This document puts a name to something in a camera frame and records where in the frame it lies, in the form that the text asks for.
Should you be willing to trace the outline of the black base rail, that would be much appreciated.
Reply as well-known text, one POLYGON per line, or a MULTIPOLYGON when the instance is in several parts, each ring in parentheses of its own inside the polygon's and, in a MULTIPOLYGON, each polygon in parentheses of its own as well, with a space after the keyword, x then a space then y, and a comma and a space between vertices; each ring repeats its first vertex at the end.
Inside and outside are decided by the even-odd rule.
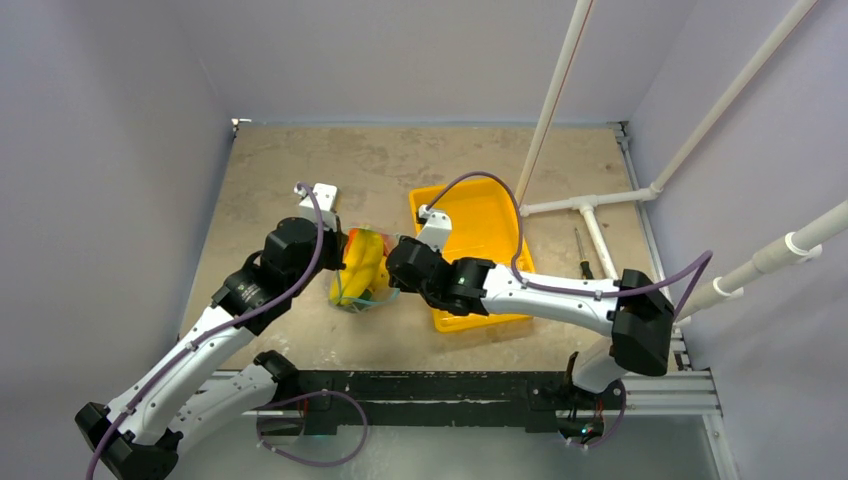
POLYGON ((342 426, 520 428, 594 440, 603 414, 623 413, 622 381, 602 393, 583 391, 565 371, 302 370, 282 354, 258 354, 268 370, 277 410, 291 410, 307 435, 342 426))

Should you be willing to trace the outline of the black yellow screwdriver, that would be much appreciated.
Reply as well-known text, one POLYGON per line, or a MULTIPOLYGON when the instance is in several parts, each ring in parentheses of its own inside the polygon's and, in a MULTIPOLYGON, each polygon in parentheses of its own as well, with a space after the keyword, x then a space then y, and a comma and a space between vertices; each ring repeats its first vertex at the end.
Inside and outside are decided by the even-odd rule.
POLYGON ((574 228, 574 235, 577 243, 578 254, 579 254, 579 268, 581 271, 581 275, 584 279, 593 279, 594 274, 591 270, 590 262, 586 255, 586 251, 583 245, 583 241, 581 238, 581 234, 577 228, 574 228))

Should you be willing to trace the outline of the aluminium frame rail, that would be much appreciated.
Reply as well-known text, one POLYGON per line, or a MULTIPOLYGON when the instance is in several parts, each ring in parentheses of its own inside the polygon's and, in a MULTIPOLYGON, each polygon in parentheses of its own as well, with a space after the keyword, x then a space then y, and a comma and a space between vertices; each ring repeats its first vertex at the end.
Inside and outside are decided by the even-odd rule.
POLYGON ((673 465, 695 467, 696 478, 737 479, 738 469, 725 438, 723 412, 715 381, 709 370, 691 366, 680 330, 672 334, 671 371, 664 377, 634 377, 626 380, 629 389, 629 416, 668 417, 692 441, 676 441, 680 453, 665 454, 673 465))

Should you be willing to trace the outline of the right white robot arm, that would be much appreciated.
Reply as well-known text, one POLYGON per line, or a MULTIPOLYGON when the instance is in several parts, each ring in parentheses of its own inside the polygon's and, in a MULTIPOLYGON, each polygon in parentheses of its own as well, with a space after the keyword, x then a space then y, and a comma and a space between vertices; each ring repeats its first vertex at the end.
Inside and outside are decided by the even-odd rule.
POLYGON ((641 271, 627 269, 619 280, 530 274, 474 257, 449 262, 411 237, 399 241, 386 267, 391 286, 454 316, 526 315, 601 335, 561 381, 573 406, 588 405, 628 373, 668 371, 675 308, 641 271))

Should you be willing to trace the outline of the yellow banana bunch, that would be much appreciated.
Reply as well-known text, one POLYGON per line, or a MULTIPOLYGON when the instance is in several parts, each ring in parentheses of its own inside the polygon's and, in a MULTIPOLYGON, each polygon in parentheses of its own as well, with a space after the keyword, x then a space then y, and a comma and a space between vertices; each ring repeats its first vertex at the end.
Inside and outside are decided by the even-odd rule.
POLYGON ((372 230, 357 229, 350 237, 344 263, 340 274, 339 304, 347 306, 358 299, 372 283, 383 258, 383 236, 372 230))

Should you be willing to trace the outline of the clear zip bag blue zipper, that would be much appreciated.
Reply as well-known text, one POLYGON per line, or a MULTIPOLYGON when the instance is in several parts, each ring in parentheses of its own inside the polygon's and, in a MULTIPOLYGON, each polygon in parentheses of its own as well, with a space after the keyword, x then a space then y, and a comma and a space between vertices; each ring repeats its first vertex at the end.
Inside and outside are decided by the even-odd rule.
POLYGON ((393 236, 366 227, 353 227, 348 229, 346 232, 346 234, 348 235, 348 241, 343 250, 343 263, 345 260, 347 249, 350 247, 349 237, 357 229, 367 229, 380 233, 383 236, 384 240, 384 253, 383 258, 378 266, 378 272, 374 277, 372 283, 369 285, 367 290, 358 299, 355 299, 350 305, 341 306, 339 304, 340 274, 345 269, 346 265, 341 270, 334 272, 329 277, 327 284, 327 298, 329 303, 335 308, 338 308, 348 313, 361 313, 367 310, 371 310, 373 308, 376 308, 377 306, 392 301, 399 293, 398 289, 389 286, 389 275, 386 269, 386 259, 388 257, 388 254, 390 253, 390 250, 395 246, 395 238, 393 236))

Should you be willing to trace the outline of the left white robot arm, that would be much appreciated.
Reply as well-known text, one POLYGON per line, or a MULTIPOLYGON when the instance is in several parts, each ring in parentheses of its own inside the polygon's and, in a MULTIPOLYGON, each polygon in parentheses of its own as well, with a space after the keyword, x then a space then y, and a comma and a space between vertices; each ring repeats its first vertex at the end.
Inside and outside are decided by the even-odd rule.
POLYGON ((275 351, 227 383, 202 386, 286 313, 317 273, 340 267, 345 242, 332 213, 282 220, 144 377, 109 403, 79 410, 75 422, 94 452, 89 468, 103 464, 118 479, 164 479, 181 456, 243 412, 292 405, 297 370, 275 351))

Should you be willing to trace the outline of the yellow plastic tray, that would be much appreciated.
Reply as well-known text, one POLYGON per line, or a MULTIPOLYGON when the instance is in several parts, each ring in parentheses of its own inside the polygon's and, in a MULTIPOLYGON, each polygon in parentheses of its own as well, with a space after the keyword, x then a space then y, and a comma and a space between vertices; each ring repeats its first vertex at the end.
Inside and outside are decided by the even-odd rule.
MULTIPOLYGON (((422 187, 408 193, 413 221, 419 207, 429 204, 445 186, 422 187)), ((508 194, 496 181, 485 177, 464 180, 441 197, 436 208, 445 211, 452 221, 444 251, 446 260, 475 257, 510 266, 517 246, 517 220, 508 194)), ((524 272, 536 272, 526 239, 522 240, 517 266, 524 272)), ((520 314, 456 316, 435 308, 431 308, 431 313, 435 329, 443 334, 533 318, 520 314)))

